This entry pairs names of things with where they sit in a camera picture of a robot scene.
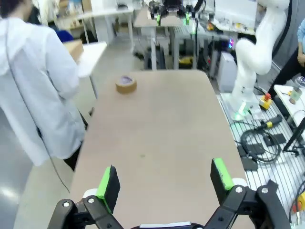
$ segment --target black hair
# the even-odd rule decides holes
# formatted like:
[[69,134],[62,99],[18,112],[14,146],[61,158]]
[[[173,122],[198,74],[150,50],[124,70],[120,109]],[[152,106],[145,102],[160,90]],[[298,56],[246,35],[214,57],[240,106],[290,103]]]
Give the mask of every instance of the black hair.
[[24,0],[0,0],[0,15],[1,15],[1,17],[6,18],[23,1]]

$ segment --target person in white coat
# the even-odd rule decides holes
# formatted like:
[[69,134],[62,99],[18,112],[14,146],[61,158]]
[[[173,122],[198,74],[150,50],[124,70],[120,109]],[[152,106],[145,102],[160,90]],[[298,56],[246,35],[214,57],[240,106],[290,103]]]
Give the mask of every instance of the person in white coat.
[[31,9],[0,0],[0,107],[34,165],[54,156],[74,170],[85,133],[71,102],[77,65],[54,30],[25,23]]

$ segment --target plastic container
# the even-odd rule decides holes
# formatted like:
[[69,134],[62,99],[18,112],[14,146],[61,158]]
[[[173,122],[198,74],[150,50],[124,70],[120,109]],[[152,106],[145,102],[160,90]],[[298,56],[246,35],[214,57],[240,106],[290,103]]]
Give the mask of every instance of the plastic container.
[[295,86],[291,92],[289,102],[296,104],[296,102],[301,98],[302,91],[305,89],[305,78],[302,76],[297,77],[295,80]]

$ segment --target red object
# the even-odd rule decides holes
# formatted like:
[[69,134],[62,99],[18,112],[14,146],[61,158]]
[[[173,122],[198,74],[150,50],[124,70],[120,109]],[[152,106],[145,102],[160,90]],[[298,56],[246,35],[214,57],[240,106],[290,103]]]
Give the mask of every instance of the red object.
[[268,101],[269,99],[271,99],[271,95],[269,93],[265,94],[265,100]]
[[[298,206],[298,209],[300,210],[302,208],[302,203],[300,201],[297,202],[297,206]],[[292,206],[292,211],[294,213],[296,213],[296,207],[295,207],[295,204]]]

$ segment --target white lab coat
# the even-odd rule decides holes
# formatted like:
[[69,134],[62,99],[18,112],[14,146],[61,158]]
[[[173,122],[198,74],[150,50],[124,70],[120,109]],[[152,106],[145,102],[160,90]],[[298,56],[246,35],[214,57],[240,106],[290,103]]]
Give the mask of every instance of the white lab coat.
[[[20,91],[6,57],[7,20],[9,59]],[[37,166],[49,158],[46,149],[51,156],[69,158],[85,132],[71,102],[79,85],[75,61],[54,30],[17,18],[0,21],[0,44],[0,106],[24,151]]]

